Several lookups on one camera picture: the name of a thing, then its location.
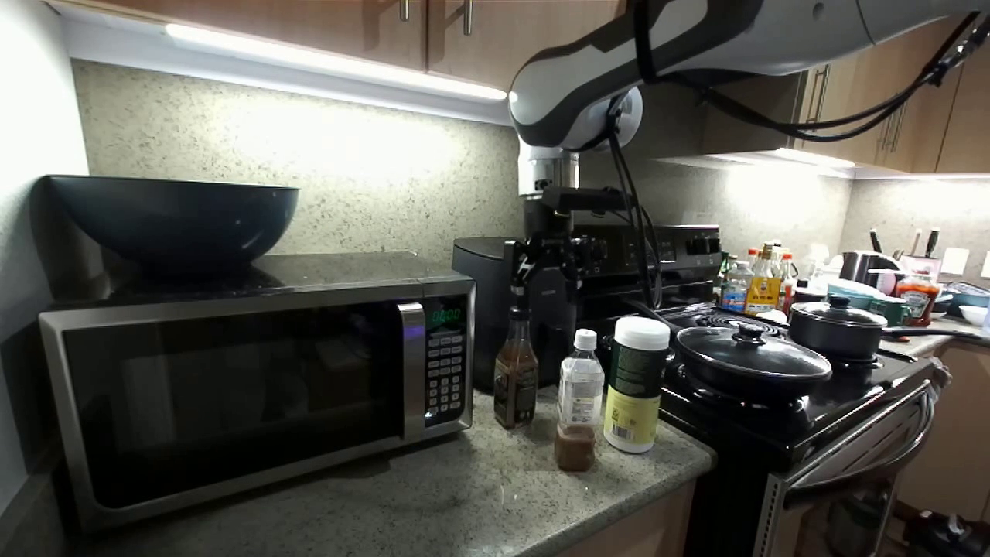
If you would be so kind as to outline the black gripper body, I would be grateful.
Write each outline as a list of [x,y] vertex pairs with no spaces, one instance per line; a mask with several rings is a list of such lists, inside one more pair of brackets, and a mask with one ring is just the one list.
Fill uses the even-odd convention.
[[572,218],[623,211],[620,190],[570,190],[539,183],[522,197],[522,240],[508,241],[511,306],[541,322],[572,322],[584,280],[589,244],[572,232]]

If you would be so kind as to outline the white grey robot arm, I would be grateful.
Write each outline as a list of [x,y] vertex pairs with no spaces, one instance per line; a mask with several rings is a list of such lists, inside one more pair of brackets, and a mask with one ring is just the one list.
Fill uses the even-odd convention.
[[[846,119],[772,122],[715,89],[721,79],[790,79],[951,15],[961,25],[903,89]],[[976,28],[981,15],[988,0],[630,0],[614,23],[516,70],[508,116],[520,194],[539,194],[572,152],[627,143],[644,122],[646,85],[694,87],[735,119],[795,139],[861,136],[960,64],[988,39]]]

